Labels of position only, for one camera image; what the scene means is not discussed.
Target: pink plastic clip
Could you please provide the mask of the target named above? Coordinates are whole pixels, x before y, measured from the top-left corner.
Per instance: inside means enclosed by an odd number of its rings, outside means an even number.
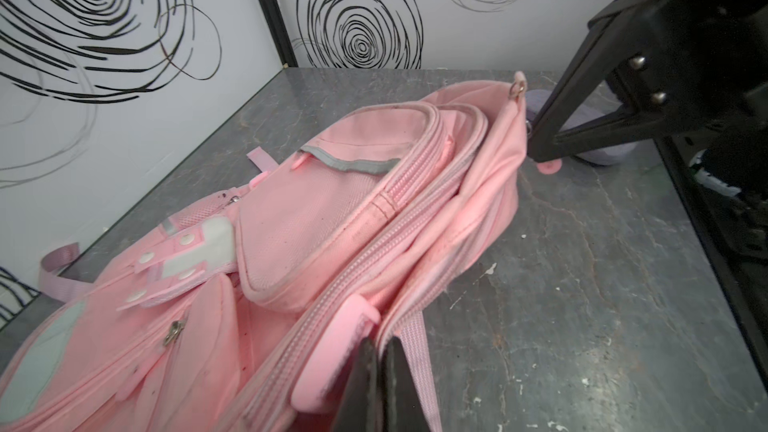
[[[379,311],[361,295],[344,301],[312,351],[301,371],[290,398],[299,412],[317,414],[328,411],[326,396],[353,350],[381,321]]]
[[[296,170],[297,168],[301,167],[301,165],[306,162],[307,160],[312,157],[312,154],[308,152],[298,152],[299,156],[296,158],[296,160],[291,164],[290,169]]]

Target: black metal bracket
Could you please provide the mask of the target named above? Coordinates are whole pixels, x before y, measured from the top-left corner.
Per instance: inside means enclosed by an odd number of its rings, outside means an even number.
[[[270,28],[272,40],[275,42],[277,54],[280,56],[280,62],[288,67],[298,67],[296,55],[293,53],[293,47],[290,44],[286,24],[283,22],[283,15],[280,13],[280,5],[277,0],[259,0],[261,9],[264,12],[266,24]]]
[[[691,177],[674,140],[671,137],[656,139],[656,147],[712,265],[720,288],[723,289],[763,381],[763,387],[768,390],[768,316],[764,305],[754,297],[754,294],[760,291],[754,290],[754,286],[750,284],[755,276],[765,277],[768,267],[730,249],[717,218],[706,203],[702,188]]]
[[[562,130],[603,80],[619,109]],[[768,0],[616,0],[590,20],[528,155],[544,162],[743,115],[768,120]]]
[[[376,432],[379,422],[386,432],[429,432],[406,351],[397,337],[387,344],[380,366],[373,342],[363,339],[333,421],[333,432]]]

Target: metal bolt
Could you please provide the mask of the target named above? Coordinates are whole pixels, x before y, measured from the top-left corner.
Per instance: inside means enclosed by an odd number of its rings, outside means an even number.
[[[661,91],[654,92],[650,94],[650,101],[656,104],[657,106],[660,106],[661,104],[667,101],[667,93],[661,92]]]
[[[645,67],[645,57],[634,56],[631,59],[629,59],[629,65],[635,70],[640,70],[643,67]]]

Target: gray fabric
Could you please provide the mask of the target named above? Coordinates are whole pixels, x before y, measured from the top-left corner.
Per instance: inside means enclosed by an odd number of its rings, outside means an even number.
[[[527,91],[525,93],[525,118],[532,122],[533,119],[536,118],[538,112],[544,107],[544,104],[551,94],[552,92],[549,90]],[[593,109],[590,106],[581,105],[574,111],[573,115],[565,121],[561,130],[573,129],[576,126],[580,126],[590,120],[599,119],[607,114],[608,112],[602,112]],[[637,142],[632,142],[629,144],[621,144],[620,146],[590,150],[588,152],[576,154],[576,157],[582,158],[583,160],[598,166],[611,166],[622,162],[629,153],[634,150],[637,144]]]
[[[339,158],[335,158],[321,148],[313,146],[304,146],[301,148],[301,150],[304,152],[309,152],[328,167],[335,168],[341,172],[348,172],[353,170],[355,172],[364,172],[374,176],[381,176],[388,173],[394,166],[397,165],[398,162],[400,162],[399,158],[390,158],[389,160],[385,161],[365,159],[352,161],[341,160]]]
[[[163,226],[163,229],[165,230],[165,233],[166,235],[168,235],[168,237],[178,232],[178,229],[176,229],[176,226],[174,226],[170,222],[170,218],[166,218],[165,220],[160,222],[160,225]]]
[[[84,308],[85,300],[72,304],[27,350],[0,398],[0,423],[13,422],[34,410],[62,361],[74,324]]]

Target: backpack pocket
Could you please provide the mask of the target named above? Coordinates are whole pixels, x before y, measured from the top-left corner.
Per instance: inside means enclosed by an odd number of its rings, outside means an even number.
[[[306,308],[425,184],[444,153],[437,109],[360,109],[305,144],[240,202],[236,243],[249,300]]]
[[[74,430],[124,409],[115,394],[148,357],[167,354],[169,327],[193,297],[117,311],[134,280],[128,270],[66,304],[24,342],[0,379],[0,430]]]

